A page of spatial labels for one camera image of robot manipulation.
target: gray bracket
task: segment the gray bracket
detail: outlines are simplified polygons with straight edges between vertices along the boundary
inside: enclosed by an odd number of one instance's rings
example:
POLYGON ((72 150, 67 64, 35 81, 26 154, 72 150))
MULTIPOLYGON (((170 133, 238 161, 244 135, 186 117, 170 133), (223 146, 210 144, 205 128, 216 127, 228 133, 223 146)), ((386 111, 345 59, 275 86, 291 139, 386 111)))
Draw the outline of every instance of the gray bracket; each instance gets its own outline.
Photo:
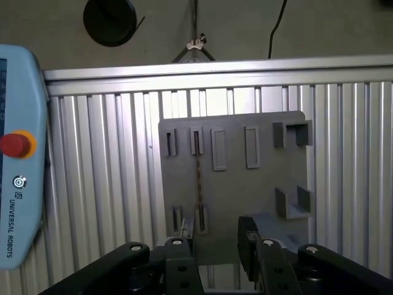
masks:
POLYGON ((308 218, 311 216, 311 192, 297 186, 297 202, 291 202, 289 194, 276 187, 276 211, 285 219, 308 218))
POLYGON ((287 147, 289 132, 295 132, 298 146, 311 146, 313 144, 311 121, 275 122, 273 123, 273 144, 276 148, 287 147))

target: aluminum profile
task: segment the aluminum profile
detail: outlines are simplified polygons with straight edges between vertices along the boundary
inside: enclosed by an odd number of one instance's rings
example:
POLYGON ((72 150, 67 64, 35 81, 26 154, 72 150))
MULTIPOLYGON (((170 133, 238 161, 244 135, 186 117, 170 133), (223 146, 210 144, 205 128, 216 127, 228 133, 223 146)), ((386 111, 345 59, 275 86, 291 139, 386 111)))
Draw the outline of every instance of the aluminum profile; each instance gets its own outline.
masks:
MULTIPOLYGON (((46 72, 50 167, 42 230, 23 265, 0 272, 5 294, 37 294, 124 242, 152 246, 165 239, 161 119, 271 111, 301 110, 313 120, 311 242, 392 277, 391 61, 46 72)), ((200 273, 207 288, 251 288, 239 268, 215 265, 200 273)))

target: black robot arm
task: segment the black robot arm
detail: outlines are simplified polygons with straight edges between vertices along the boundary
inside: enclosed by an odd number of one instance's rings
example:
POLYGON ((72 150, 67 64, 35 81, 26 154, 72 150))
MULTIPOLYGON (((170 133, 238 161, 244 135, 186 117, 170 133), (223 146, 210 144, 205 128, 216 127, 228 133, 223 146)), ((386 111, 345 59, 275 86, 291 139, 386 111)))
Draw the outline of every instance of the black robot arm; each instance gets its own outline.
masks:
MULTIPOLYGON (((164 246, 150 250, 142 243, 127 243, 41 294, 217 293, 203 289, 191 244, 191 239, 170 238, 164 246)), ((299 247, 296 254, 261 237, 250 217, 239 218, 238 251, 256 294, 393 294, 393 281, 327 248, 309 244, 299 247)))

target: round black disc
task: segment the round black disc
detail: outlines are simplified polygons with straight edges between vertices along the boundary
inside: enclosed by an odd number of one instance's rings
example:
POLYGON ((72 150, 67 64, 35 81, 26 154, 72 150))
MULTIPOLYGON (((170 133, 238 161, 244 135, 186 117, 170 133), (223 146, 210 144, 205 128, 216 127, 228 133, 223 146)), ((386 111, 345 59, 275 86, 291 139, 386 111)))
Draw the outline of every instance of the round black disc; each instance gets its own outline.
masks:
POLYGON ((87 33, 97 43, 115 47, 135 33, 136 12, 129 0, 88 0, 84 10, 87 33))

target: black cable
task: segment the black cable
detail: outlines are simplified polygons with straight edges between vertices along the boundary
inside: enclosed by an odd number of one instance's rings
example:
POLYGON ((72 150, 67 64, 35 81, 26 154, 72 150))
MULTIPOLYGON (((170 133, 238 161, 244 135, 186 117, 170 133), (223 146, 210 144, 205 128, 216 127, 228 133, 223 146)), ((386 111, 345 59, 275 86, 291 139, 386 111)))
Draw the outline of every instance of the black cable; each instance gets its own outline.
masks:
POLYGON ((269 59, 271 58, 271 50, 272 50, 272 48, 273 48, 273 37, 274 37, 274 33, 277 31, 278 26, 279 26, 280 23, 281 23, 282 15, 284 14, 284 10, 285 10, 285 6, 287 5, 287 1, 288 1, 288 0, 284 0, 284 1, 282 2, 280 14, 279 14, 279 16, 278 16, 276 25, 274 26, 274 28, 273 28, 273 30, 271 31, 271 34, 270 34, 270 40, 269 40, 269 54, 268 54, 268 58, 269 58, 269 59))

